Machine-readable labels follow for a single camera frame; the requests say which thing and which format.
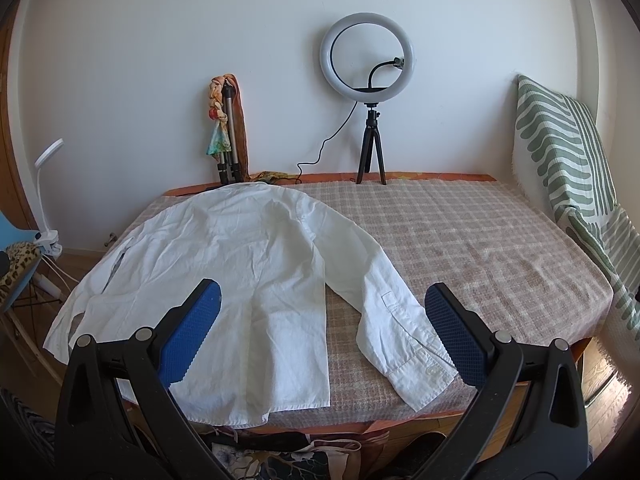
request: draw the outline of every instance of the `silver bolt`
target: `silver bolt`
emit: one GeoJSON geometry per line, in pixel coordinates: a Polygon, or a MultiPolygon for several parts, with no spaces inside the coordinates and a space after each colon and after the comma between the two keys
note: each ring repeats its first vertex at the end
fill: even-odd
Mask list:
{"type": "Polygon", "coordinates": [[[76,340],[76,344],[79,347],[85,347],[87,346],[89,343],[91,342],[91,336],[88,334],[82,334],[77,340],[76,340]]]}
{"type": "Polygon", "coordinates": [[[498,332],[495,333],[495,338],[500,343],[505,343],[505,344],[510,343],[512,339],[511,334],[506,330],[498,330],[498,332]]]}
{"type": "Polygon", "coordinates": [[[569,349],[569,343],[567,343],[567,341],[565,341],[564,339],[558,338],[554,341],[554,344],[556,345],[556,348],[558,350],[561,350],[563,352],[569,349]]]}
{"type": "Polygon", "coordinates": [[[138,341],[146,341],[151,337],[151,335],[152,335],[151,329],[144,326],[139,330],[137,330],[136,339],[138,341]]]}

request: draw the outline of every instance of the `black shoe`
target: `black shoe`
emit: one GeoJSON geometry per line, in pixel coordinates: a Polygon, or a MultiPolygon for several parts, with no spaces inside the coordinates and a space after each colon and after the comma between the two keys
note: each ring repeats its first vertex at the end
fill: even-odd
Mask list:
{"type": "Polygon", "coordinates": [[[413,476],[429,457],[444,442],[446,437],[437,431],[416,438],[405,447],[389,464],[374,471],[367,480],[383,480],[388,478],[408,478],[413,476]]]}

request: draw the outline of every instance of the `shirt sleeve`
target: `shirt sleeve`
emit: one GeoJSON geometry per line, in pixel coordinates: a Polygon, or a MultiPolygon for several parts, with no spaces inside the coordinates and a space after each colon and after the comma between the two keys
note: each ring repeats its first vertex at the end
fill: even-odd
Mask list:
{"type": "Polygon", "coordinates": [[[324,260],[326,284],[362,314],[358,348],[404,402],[421,410],[456,375],[424,308],[366,231],[305,194],[297,209],[324,260]]]}

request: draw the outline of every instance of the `wooden door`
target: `wooden door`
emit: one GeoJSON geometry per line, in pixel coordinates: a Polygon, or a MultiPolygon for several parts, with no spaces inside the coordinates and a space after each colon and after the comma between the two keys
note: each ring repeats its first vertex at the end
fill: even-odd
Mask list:
{"type": "Polygon", "coordinates": [[[9,131],[6,74],[16,10],[17,5],[0,28],[0,211],[20,229],[37,229],[20,182],[9,131]]]}

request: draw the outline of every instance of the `white shirt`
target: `white shirt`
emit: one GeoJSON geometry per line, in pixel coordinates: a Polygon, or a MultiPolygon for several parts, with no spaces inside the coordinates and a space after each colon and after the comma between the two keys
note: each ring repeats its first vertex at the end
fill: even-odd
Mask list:
{"type": "MultiPolygon", "coordinates": [[[[414,410],[456,374],[380,245],[324,203],[267,184],[198,194],[134,229],[76,286],[44,348],[67,363],[79,335],[129,338],[203,278],[220,284],[222,309],[184,379],[170,387],[194,422],[252,427],[270,412],[330,405],[325,283],[362,314],[360,351],[414,410]]],[[[134,400],[129,383],[121,390],[134,400]]]]}

